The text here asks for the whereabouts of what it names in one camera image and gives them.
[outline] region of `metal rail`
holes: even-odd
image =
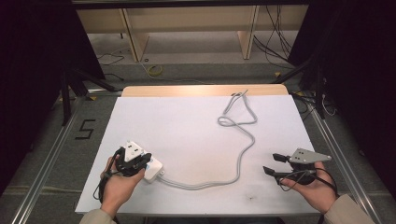
[[[58,159],[60,152],[62,151],[62,147],[64,146],[64,142],[66,140],[67,135],[69,134],[71,127],[73,127],[74,121],[78,115],[78,111],[80,110],[82,104],[84,102],[84,97],[78,97],[74,103],[74,110],[70,120],[62,127],[54,144],[49,151],[49,155],[45,159],[43,165],[41,166],[40,171],[38,172],[35,181],[32,186],[29,188],[29,191],[24,196],[17,212],[12,219],[12,224],[24,224],[26,223],[28,217],[32,213],[32,210],[35,206],[35,202],[40,195],[40,192],[46,183],[50,171],[52,170],[53,165]]]
[[[337,163],[337,166],[340,169],[341,174],[343,175],[346,181],[346,184],[351,190],[351,193],[355,198],[356,203],[367,213],[367,215],[369,215],[372,218],[372,220],[375,223],[382,224],[383,222],[379,214],[375,211],[373,202],[370,200],[363,185],[361,184],[361,182],[353,172],[349,162],[344,156],[342,149],[340,148],[334,136],[332,135],[332,131],[327,125],[326,120],[321,119],[316,110],[314,110],[312,114],[315,123],[318,125],[319,130],[323,135],[323,138],[326,141],[326,144],[329,147],[330,152],[332,153],[332,158]]]

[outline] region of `black cable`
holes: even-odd
[[[285,54],[285,56],[288,57],[288,54],[286,53],[285,48],[284,48],[284,43],[283,43],[281,34],[280,34],[280,32],[277,30],[277,28],[276,28],[276,27],[278,26],[278,23],[279,23],[279,9],[277,9],[277,11],[276,11],[276,12],[277,12],[277,15],[276,15],[276,22],[274,22],[274,19],[273,19],[273,17],[271,16],[271,13],[270,13],[270,10],[268,9],[268,6],[265,6],[265,8],[267,9],[267,13],[268,13],[268,16],[270,17],[271,23],[272,23],[273,26],[274,26],[274,31],[273,31],[273,33],[276,32],[277,35],[279,36],[280,46],[281,46],[281,48],[282,48],[283,53]]]
[[[282,30],[281,27],[282,27],[282,13],[281,13],[281,11],[279,10],[279,32],[280,32],[280,34],[281,34],[283,40],[285,41],[285,43],[289,46],[289,48],[291,48],[291,45],[289,44],[288,40],[287,40],[287,39],[285,38],[285,36],[283,35],[283,30]]]
[[[306,103],[306,101],[304,101],[303,99],[301,99],[301,98],[299,98],[299,97],[295,97],[295,96],[293,96],[292,95],[292,97],[293,97],[293,99],[294,100],[298,100],[298,101],[301,101],[301,102],[303,102],[303,104],[305,105],[305,110],[304,111],[298,111],[300,114],[303,114],[303,113],[306,113],[307,111],[308,111],[308,104]]]
[[[271,51],[271,52],[273,53],[273,54],[268,53],[269,55],[274,56],[274,57],[277,57],[277,58],[280,58],[280,59],[282,59],[283,61],[285,61],[285,62],[288,63],[288,59],[282,57],[280,54],[276,53],[274,50],[268,48],[268,46],[265,46],[265,45],[259,40],[259,38],[257,38],[257,36],[255,36],[255,35],[254,35],[254,40],[258,41],[258,42],[260,43],[260,45],[261,45],[263,48],[265,48],[265,49],[262,49],[262,51],[264,51],[265,53],[268,53],[267,50],[269,50],[269,51]],[[257,46],[259,49],[261,49],[260,46],[259,46],[256,42],[254,42],[254,43],[256,44],[256,46]]]
[[[116,74],[113,73],[105,73],[105,76],[113,76],[113,77],[117,77],[119,80],[123,81],[125,79],[123,79],[122,77],[117,76]]]
[[[111,64],[117,63],[117,62],[119,62],[119,61],[121,61],[121,60],[123,60],[123,59],[125,58],[125,57],[122,56],[122,55],[114,55],[114,54],[106,53],[106,54],[103,54],[102,56],[100,56],[100,57],[98,57],[98,58],[96,58],[96,59],[101,59],[101,58],[103,58],[103,57],[106,56],[106,55],[109,55],[109,56],[112,56],[112,57],[117,57],[117,58],[120,58],[120,59],[118,59],[118,60],[116,60],[116,61],[114,61],[114,62],[112,62],[112,63],[100,63],[101,65],[111,65]]]
[[[312,113],[312,111],[314,111],[315,108],[312,108],[311,111],[309,111],[309,113],[303,118],[303,122],[304,120],[306,120],[306,118],[308,118],[308,116]]]
[[[338,195],[337,184],[335,183],[335,180],[334,180],[334,178],[332,177],[332,175],[331,175],[327,170],[325,170],[325,169],[322,169],[322,168],[315,168],[315,169],[325,172],[325,173],[332,179],[333,184],[331,184],[331,183],[329,183],[329,182],[327,182],[327,181],[325,181],[325,180],[323,180],[323,179],[322,179],[322,180],[325,181],[327,184],[329,184],[329,185],[332,186],[331,188],[334,190],[335,196],[337,196],[337,198],[340,197],[340,195]]]
[[[291,48],[291,46],[290,46],[289,42],[286,40],[285,36],[283,35],[283,31],[282,31],[282,28],[281,28],[281,26],[282,26],[281,9],[282,9],[282,6],[277,6],[277,11],[276,11],[277,12],[277,19],[276,20],[278,21],[278,23],[277,23],[277,34],[279,35],[281,44],[283,44],[283,46],[285,47],[285,49],[288,52],[288,54],[290,54],[290,49],[289,48]]]

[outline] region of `wire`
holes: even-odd
[[[102,56],[100,56],[100,57],[98,57],[98,58],[96,58],[96,59],[101,59],[101,58],[103,58],[103,57],[106,56],[106,55],[110,56],[110,58],[111,58],[111,57],[117,57],[117,58],[119,58],[119,59],[116,60],[116,61],[114,61],[114,62],[112,62],[112,63],[100,63],[101,65],[111,65],[111,64],[117,63],[117,62],[119,62],[119,61],[121,61],[121,60],[123,60],[123,59],[125,58],[125,57],[122,56],[122,55],[114,55],[114,54],[112,54],[112,53],[106,53],[106,54],[103,54]]]
[[[323,97],[322,97],[322,105],[323,105],[324,111],[326,111],[326,113],[327,113],[328,115],[334,116],[334,115],[335,115],[335,112],[336,112],[337,110],[334,109],[334,111],[333,111],[332,113],[330,113],[330,112],[326,109],[326,105],[324,104],[324,98],[326,98],[326,95],[325,95],[325,94],[323,94]]]
[[[254,35],[253,37],[254,37],[254,39],[253,39],[254,44],[257,46],[257,48],[259,48],[260,50],[264,51],[265,53],[267,53],[267,54],[269,54],[269,55],[271,55],[271,56],[280,58],[280,59],[282,59],[282,60],[285,61],[285,62],[288,61],[286,58],[282,57],[280,54],[278,54],[278,53],[276,53],[275,51],[273,51],[272,49],[268,48],[268,46],[265,46],[265,45],[257,38],[257,36]]]
[[[309,113],[303,118],[303,122],[304,120],[306,120],[306,118],[308,118],[308,116],[312,113],[312,111],[314,111],[314,107],[309,111]]]
[[[105,76],[113,76],[113,77],[117,77],[119,80],[124,81],[125,79],[123,79],[122,77],[117,76],[116,74],[113,73],[105,73]]]
[[[246,92],[239,92],[237,94],[235,94],[230,102],[227,104],[227,106],[225,107],[222,115],[218,118],[218,124],[222,127],[237,127],[239,130],[241,130],[243,133],[247,134],[250,139],[251,142],[248,146],[246,146],[238,155],[238,159],[237,159],[237,164],[236,164],[236,175],[233,179],[228,180],[228,181],[209,181],[209,182],[205,182],[205,183],[201,183],[201,184],[184,184],[184,183],[179,183],[173,180],[169,180],[166,179],[165,177],[163,177],[162,175],[159,175],[159,178],[161,179],[161,181],[169,186],[175,187],[175,188],[179,188],[179,189],[187,189],[187,190],[198,190],[198,189],[205,189],[205,188],[210,188],[210,187],[215,187],[215,186],[224,186],[224,185],[230,185],[234,182],[236,182],[240,175],[241,175],[241,160],[242,160],[242,156],[244,155],[244,153],[250,149],[254,143],[256,142],[256,139],[254,137],[254,135],[252,133],[250,133],[249,131],[247,131],[246,129],[244,129],[243,127],[241,127],[241,125],[245,125],[245,124],[254,124],[257,123],[257,116],[254,114],[254,112],[251,110],[250,106],[248,105],[248,101],[247,101],[247,97],[246,97]],[[247,121],[247,122],[235,122],[234,120],[230,119],[227,117],[227,113],[230,111],[230,109],[233,107],[233,104],[238,100],[242,98],[244,100],[245,103],[245,107],[248,111],[248,113],[253,117],[253,121]]]
[[[291,186],[290,188],[289,188],[289,187],[284,188],[283,185],[279,185],[279,186],[282,188],[283,191],[289,191],[289,190],[291,190],[292,188],[294,188],[294,186],[295,186],[297,183],[300,182],[300,180],[301,180],[305,175],[311,175],[311,173],[310,173],[309,170],[303,170],[303,171],[296,171],[296,172],[290,173],[290,174],[286,175],[284,178],[287,178],[287,179],[288,179],[289,177],[291,177],[291,176],[293,176],[293,175],[297,175],[297,174],[302,174],[302,175],[300,175],[300,177],[295,181],[295,183],[293,184],[293,186]]]
[[[145,65],[143,65],[141,62],[139,62],[140,65],[142,65],[142,67],[145,69],[146,74],[148,75],[149,78],[151,79],[155,79],[155,80],[162,80],[162,81],[174,81],[174,82],[183,82],[183,81],[193,81],[193,82],[198,82],[204,85],[216,85],[216,83],[211,83],[211,82],[203,82],[200,80],[196,80],[196,79],[170,79],[170,78],[161,78],[161,77],[153,77],[150,72],[148,71],[148,69],[145,67]]]

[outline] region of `white paper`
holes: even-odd
[[[86,213],[100,203],[92,194],[107,158],[127,140],[136,142],[163,163],[165,177],[185,184],[225,181],[236,174],[239,152],[250,139],[235,127],[221,127],[218,117],[229,96],[121,97],[99,147],[76,212]],[[275,216],[316,211],[297,192],[283,191],[263,166],[290,172],[273,153],[291,155],[298,147],[313,150],[295,103],[288,95],[249,96],[258,123],[244,125],[256,138],[242,158],[240,179],[227,186],[201,190],[176,189],[158,179],[142,180],[119,213],[144,216]],[[228,116],[249,121],[243,100]]]

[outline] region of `power cord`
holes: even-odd
[[[140,65],[142,65],[143,69],[145,69],[146,74],[148,75],[149,78],[151,79],[156,79],[156,80],[162,80],[162,81],[174,81],[174,82],[184,82],[184,81],[193,81],[193,82],[198,82],[204,85],[216,85],[216,83],[211,83],[211,82],[203,82],[197,79],[170,79],[170,78],[161,78],[161,77],[154,77],[154,76],[158,76],[161,74],[161,72],[163,71],[163,68],[160,66],[160,74],[156,74],[152,72],[152,69],[155,66],[151,66],[149,69],[147,69],[145,67],[145,65],[143,65],[141,62],[139,62]]]
[[[222,127],[237,127],[239,130],[241,130],[243,133],[247,134],[251,142],[248,146],[246,146],[238,155],[237,159],[237,164],[236,164],[236,175],[233,179],[228,180],[228,181],[210,181],[210,182],[205,182],[201,184],[195,184],[195,185],[190,185],[190,184],[184,184],[184,183],[179,183],[173,180],[166,179],[162,175],[159,175],[160,180],[172,187],[179,188],[179,189],[187,189],[187,190],[198,190],[198,189],[205,189],[205,188],[210,188],[210,187],[215,187],[215,186],[224,186],[224,185],[230,185],[234,182],[236,182],[240,175],[241,175],[241,160],[242,156],[244,153],[250,149],[254,143],[255,143],[255,137],[252,133],[241,127],[241,125],[246,125],[246,124],[254,124],[257,123],[257,116],[255,113],[251,110],[250,106],[248,105],[247,97],[246,97],[246,92],[239,92],[235,94],[230,102],[227,104],[226,108],[224,109],[222,115],[218,118],[218,124]],[[242,98],[245,103],[245,107],[248,111],[248,113],[253,117],[253,121],[246,121],[246,122],[235,122],[233,119],[230,119],[227,117],[227,113],[230,111],[230,109],[233,107],[233,104],[238,100]]]

